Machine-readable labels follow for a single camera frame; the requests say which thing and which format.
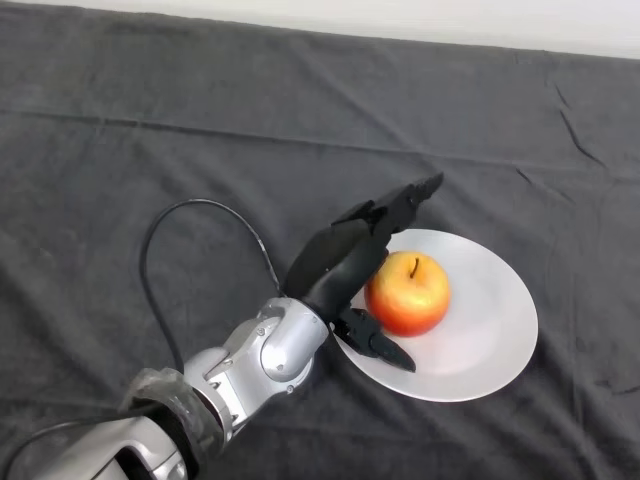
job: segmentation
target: black cable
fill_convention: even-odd
[[[2,467],[2,480],[9,480],[9,475],[11,474],[11,468],[15,463],[18,455],[22,453],[22,451],[31,445],[36,440],[41,439],[42,437],[46,437],[51,433],[60,432],[62,430],[69,430],[72,428],[78,427],[86,427],[89,425],[96,425],[98,423],[104,422],[115,422],[118,420],[124,420],[126,418],[134,418],[134,417],[142,417],[148,415],[158,408],[161,408],[161,405],[152,404],[144,407],[136,408],[134,410],[129,410],[128,412],[114,413],[111,415],[100,415],[96,417],[88,417],[82,418],[79,420],[70,420],[68,422],[58,423],[56,425],[51,425],[49,427],[42,428],[35,433],[29,435],[29,437],[25,438],[22,442],[14,447],[14,449],[7,456],[7,460]]]
[[[273,264],[271,263],[271,258],[269,257],[269,254],[267,253],[267,249],[264,246],[264,242],[262,241],[262,239],[260,238],[260,235],[258,235],[258,233],[253,229],[253,227],[249,224],[249,222],[247,222],[244,217],[242,217],[242,215],[240,215],[238,212],[236,212],[235,210],[233,210],[230,207],[227,207],[226,205],[216,202],[214,200],[208,200],[205,198],[192,198],[189,200],[184,200],[182,202],[178,202],[174,205],[171,205],[170,207],[165,208],[164,210],[162,210],[151,222],[151,225],[149,225],[149,228],[147,228],[147,232],[144,235],[144,238],[142,240],[142,247],[140,249],[140,257],[139,257],[139,262],[138,262],[138,268],[139,268],[139,273],[140,273],[140,281],[142,283],[142,288],[144,290],[145,296],[147,298],[147,301],[149,302],[149,306],[151,307],[151,310],[158,322],[158,325],[160,325],[160,328],[162,330],[162,333],[164,334],[164,337],[167,340],[167,343],[169,345],[169,349],[171,350],[171,354],[173,355],[173,359],[174,362],[176,364],[176,370],[178,370],[180,373],[184,373],[184,361],[182,360],[182,355],[180,354],[180,350],[178,349],[178,344],[176,343],[175,337],[173,336],[173,333],[171,332],[171,329],[169,328],[169,325],[167,324],[166,319],[164,318],[164,315],[162,315],[162,312],[160,311],[160,307],[158,306],[158,302],[156,301],[153,292],[151,290],[151,286],[149,285],[149,278],[147,275],[147,255],[149,252],[149,246],[151,244],[151,240],[153,238],[153,234],[155,233],[155,231],[157,230],[158,226],[160,225],[160,223],[162,222],[162,220],[169,215],[171,212],[173,212],[174,210],[176,210],[177,208],[180,207],[184,207],[186,205],[211,205],[214,207],[218,207],[221,208],[227,212],[229,212],[231,215],[233,215],[234,217],[236,217],[238,220],[240,220],[240,222],[242,222],[242,224],[247,228],[247,230],[249,230],[249,232],[251,232],[251,234],[253,235],[253,237],[256,239],[256,242],[258,242],[258,246],[260,247],[260,250],[262,251],[262,257],[264,258],[265,263],[267,264],[267,268],[269,269],[269,275],[271,276],[271,280],[273,281],[276,290],[278,291],[278,295],[281,293],[280,290],[280,281],[278,280],[278,276],[276,275],[276,272],[273,268]],[[49,427],[45,427],[42,428],[40,430],[38,430],[37,432],[31,434],[29,437],[27,437],[26,439],[24,439],[21,443],[19,443],[8,455],[7,460],[4,464],[4,466],[2,467],[2,471],[1,471],[1,476],[0,478],[2,480],[9,480],[9,474],[11,473],[11,468],[13,467],[13,464],[15,463],[16,459],[18,458],[18,456],[20,455],[20,453],[22,453],[22,451],[27,448],[29,445],[31,445],[31,443],[35,442],[36,440],[39,440],[42,437],[45,437],[51,433],[56,433],[62,430],[68,430],[68,429],[72,429],[72,428],[78,428],[78,427],[84,427],[84,426],[88,426],[88,425],[95,425],[98,423],[104,423],[104,422],[115,422],[117,420],[124,420],[126,418],[134,418],[134,417],[140,417],[140,416],[145,416],[148,415],[152,412],[154,412],[156,409],[160,408],[160,405],[147,405],[145,407],[140,407],[140,408],[136,408],[134,410],[129,410],[128,412],[122,412],[122,413],[114,413],[112,415],[101,415],[101,416],[97,416],[97,417],[89,417],[89,418],[83,418],[83,419],[79,419],[79,420],[70,420],[67,422],[62,422],[62,423],[58,423],[56,425],[51,425]]]
[[[164,220],[164,218],[174,210],[180,207],[185,207],[187,205],[210,205],[213,207],[218,207],[218,208],[221,208],[222,210],[225,210],[226,212],[229,212],[231,215],[233,215],[238,220],[240,220],[240,222],[242,222],[242,224],[247,228],[247,230],[251,232],[251,235],[253,235],[253,238],[256,239],[256,242],[258,242],[258,246],[262,251],[262,257],[264,258],[264,262],[266,263],[267,268],[269,269],[269,275],[271,276],[271,280],[273,280],[276,290],[278,291],[278,295],[280,294],[280,281],[278,280],[278,276],[276,275],[276,272],[273,269],[273,264],[271,263],[271,258],[269,258],[267,249],[264,246],[264,242],[260,238],[260,235],[258,235],[258,233],[249,224],[249,222],[247,222],[244,219],[244,217],[240,215],[238,212],[236,212],[230,207],[227,207],[223,203],[216,202],[214,200],[208,200],[206,198],[191,198],[189,200],[184,200],[182,202],[174,203],[173,205],[162,210],[153,219],[153,221],[151,222],[151,225],[149,225],[149,228],[147,228],[147,232],[145,233],[144,238],[142,240],[142,247],[140,248],[140,258],[138,262],[138,272],[140,274],[140,282],[142,283],[142,288],[144,290],[145,296],[147,297],[147,302],[149,303],[149,307],[151,307],[151,311],[153,312],[153,315],[155,316],[158,322],[158,325],[160,325],[160,328],[162,329],[162,333],[167,339],[167,344],[169,345],[169,350],[171,350],[171,355],[173,356],[173,361],[175,363],[176,370],[178,370],[180,373],[184,373],[184,360],[182,359],[182,355],[180,354],[180,349],[178,348],[176,339],[173,336],[173,333],[171,332],[171,329],[169,328],[169,325],[167,324],[167,321],[164,318],[164,315],[162,314],[160,307],[158,306],[158,302],[155,296],[153,295],[151,286],[149,285],[149,278],[147,274],[147,255],[149,252],[149,245],[151,244],[151,239],[153,238],[153,234],[155,233],[156,229],[158,228],[162,220]]]

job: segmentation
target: gray fabric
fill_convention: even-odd
[[[634,61],[1,4],[0,454],[170,362],[135,270],[165,205],[237,208],[282,276],[345,208],[442,170],[417,225],[523,278],[540,319],[525,372],[426,403],[327,345],[206,478],[637,476],[639,133]],[[273,292],[250,235],[206,208],[160,229],[150,268],[187,357]]]

